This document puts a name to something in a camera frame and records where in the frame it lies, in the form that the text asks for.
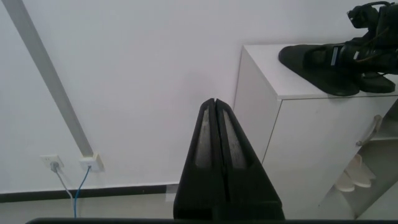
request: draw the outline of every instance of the cable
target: cable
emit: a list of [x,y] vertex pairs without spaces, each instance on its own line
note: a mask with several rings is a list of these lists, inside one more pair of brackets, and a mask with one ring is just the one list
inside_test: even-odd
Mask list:
[[58,168],[60,167],[60,164],[58,162],[51,162],[50,163],[50,167],[51,167],[51,171],[54,172],[58,178],[60,179],[60,182],[63,186],[63,188],[67,191],[69,197],[70,197],[70,201],[71,201],[71,206],[72,206],[72,210],[74,210],[74,206],[73,206],[73,196],[70,193],[70,191],[67,189],[67,186],[65,185],[65,183],[63,182],[60,174],[58,173]]
[[74,201],[74,204],[73,204],[73,215],[74,215],[75,218],[77,218],[77,215],[76,215],[76,210],[77,210],[77,209],[76,209],[76,207],[77,207],[77,206],[76,206],[77,198],[79,197],[79,193],[80,193],[81,186],[83,186],[83,184],[85,183],[86,178],[87,178],[87,175],[88,175],[90,169],[91,169],[91,166],[88,166],[88,169],[87,169],[85,178],[83,179],[83,181],[81,182],[79,188],[78,188],[77,191],[76,191],[75,201]]

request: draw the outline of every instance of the cabinet handle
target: cabinet handle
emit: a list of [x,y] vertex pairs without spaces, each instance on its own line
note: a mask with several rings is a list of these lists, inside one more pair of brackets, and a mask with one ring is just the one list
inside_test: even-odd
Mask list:
[[376,115],[373,119],[374,119],[375,125],[374,125],[372,133],[366,139],[364,139],[362,141],[357,141],[356,142],[357,146],[365,145],[366,143],[368,143],[379,132],[383,117],[381,115]]

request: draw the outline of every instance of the cabinet top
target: cabinet top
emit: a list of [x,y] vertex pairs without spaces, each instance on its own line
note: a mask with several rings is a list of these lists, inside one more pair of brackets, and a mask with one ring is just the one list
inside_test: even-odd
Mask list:
[[[289,45],[294,44],[245,45],[244,49],[246,49],[253,62],[265,76],[267,85],[273,89],[278,99],[338,98],[339,96],[329,95],[318,89],[279,62],[279,51]],[[386,75],[386,78],[398,86],[398,75]],[[351,97],[395,95],[398,95],[398,90],[392,93],[366,93],[360,91]]]

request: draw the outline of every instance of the white slipper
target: white slipper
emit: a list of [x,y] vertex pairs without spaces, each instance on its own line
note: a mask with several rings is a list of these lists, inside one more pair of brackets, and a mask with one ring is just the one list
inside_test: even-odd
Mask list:
[[335,183],[335,188],[341,192],[352,192],[355,190],[353,181],[343,172]]
[[372,182],[369,179],[365,171],[362,170],[362,157],[355,155],[355,157],[349,162],[345,172],[351,181],[359,187],[371,187]]

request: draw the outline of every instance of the floor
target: floor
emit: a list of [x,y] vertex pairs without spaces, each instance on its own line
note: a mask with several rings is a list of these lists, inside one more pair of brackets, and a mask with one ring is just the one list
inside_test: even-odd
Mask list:
[[[173,218],[169,194],[81,198],[79,217]],[[26,223],[39,217],[73,217],[70,199],[0,203],[0,223]]]
[[[175,194],[81,198],[79,217],[96,218],[173,218]],[[70,199],[0,203],[0,223],[26,223],[39,217],[73,217]],[[316,208],[286,218],[353,219],[349,205],[339,191],[331,189]]]

